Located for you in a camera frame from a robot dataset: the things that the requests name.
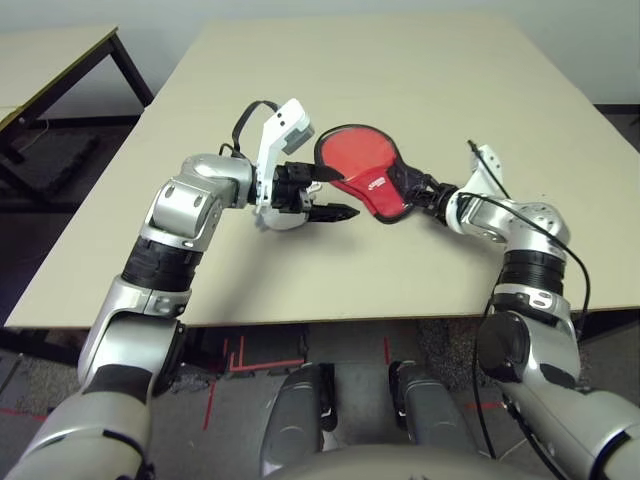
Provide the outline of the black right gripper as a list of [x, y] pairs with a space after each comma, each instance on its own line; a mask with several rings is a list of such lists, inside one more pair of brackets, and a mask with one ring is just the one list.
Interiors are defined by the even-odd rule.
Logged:
[[427, 173], [421, 173], [417, 182], [417, 191], [420, 193], [433, 193], [433, 195], [421, 195], [418, 205], [423, 212], [437, 221], [446, 220], [447, 205], [453, 194], [459, 187], [447, 183], [439, 183]]

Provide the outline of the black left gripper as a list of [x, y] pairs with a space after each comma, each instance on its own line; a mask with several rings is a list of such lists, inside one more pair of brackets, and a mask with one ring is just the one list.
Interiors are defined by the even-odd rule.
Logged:
[[346, 204], [317, 204], [306, 192], [312, 182], [340, 181], [344, 176], [326, 165], [286, 162], [275, 169], [272, 207], [282, 213], [303, 213], [305, 223], [347, 221], [360, 211]]

